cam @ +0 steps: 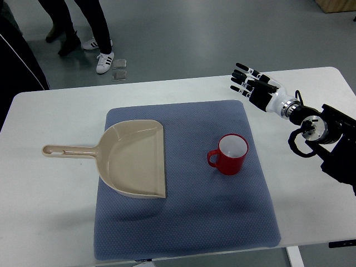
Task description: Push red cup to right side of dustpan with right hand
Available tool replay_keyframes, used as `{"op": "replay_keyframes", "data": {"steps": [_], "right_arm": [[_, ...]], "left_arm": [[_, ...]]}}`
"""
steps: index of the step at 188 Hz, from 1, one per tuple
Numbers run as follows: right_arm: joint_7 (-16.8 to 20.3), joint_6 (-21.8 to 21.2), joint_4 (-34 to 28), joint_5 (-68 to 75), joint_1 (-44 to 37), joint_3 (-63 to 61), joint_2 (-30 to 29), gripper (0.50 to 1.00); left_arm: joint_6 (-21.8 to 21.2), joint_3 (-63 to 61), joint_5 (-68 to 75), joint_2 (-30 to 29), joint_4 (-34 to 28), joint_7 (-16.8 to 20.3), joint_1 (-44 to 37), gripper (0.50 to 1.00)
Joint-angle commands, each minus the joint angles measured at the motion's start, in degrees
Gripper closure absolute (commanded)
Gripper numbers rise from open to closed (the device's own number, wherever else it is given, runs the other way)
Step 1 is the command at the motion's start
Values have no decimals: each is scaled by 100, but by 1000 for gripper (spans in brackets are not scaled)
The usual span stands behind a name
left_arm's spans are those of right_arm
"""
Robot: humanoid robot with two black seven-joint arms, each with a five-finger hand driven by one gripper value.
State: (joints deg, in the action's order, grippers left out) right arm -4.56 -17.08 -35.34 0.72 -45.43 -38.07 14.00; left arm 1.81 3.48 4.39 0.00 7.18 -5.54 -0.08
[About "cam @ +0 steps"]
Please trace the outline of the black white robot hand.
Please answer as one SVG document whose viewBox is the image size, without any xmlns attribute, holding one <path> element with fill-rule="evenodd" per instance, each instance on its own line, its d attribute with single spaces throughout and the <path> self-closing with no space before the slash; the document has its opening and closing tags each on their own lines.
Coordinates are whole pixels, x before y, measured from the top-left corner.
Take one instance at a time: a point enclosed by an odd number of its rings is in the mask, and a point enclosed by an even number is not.
<svg viewBox="0 0 356 267">
<path fill-rule="evenodd" d="M 276 80 L 244 64 L 236 63 L 231 81 L 234 83 L 230 86 L 232 90 L 246 97 L 264 112 L 273 112 L 287 119 L 293 110 L 301 105 L 300 101 L 288 95 L 285 87 Z"/>
</svg>

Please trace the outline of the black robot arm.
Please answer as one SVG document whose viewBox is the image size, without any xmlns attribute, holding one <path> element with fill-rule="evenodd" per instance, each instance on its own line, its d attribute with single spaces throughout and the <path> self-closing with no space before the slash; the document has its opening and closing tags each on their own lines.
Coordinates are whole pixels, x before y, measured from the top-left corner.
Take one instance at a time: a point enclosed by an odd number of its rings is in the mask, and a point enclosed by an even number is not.
<svg viewBox="0 0 356 267">
<path fill-rule="evenodd" d="M 299 91 L 295 97 L 287 115 L 299 128 L 289 136 L 290 149 L 303 158 L 319 156 L 322 172 L 355 190 L 355 119 L 327 104 L 322 112 L 305 106 Z"/>
</svg>

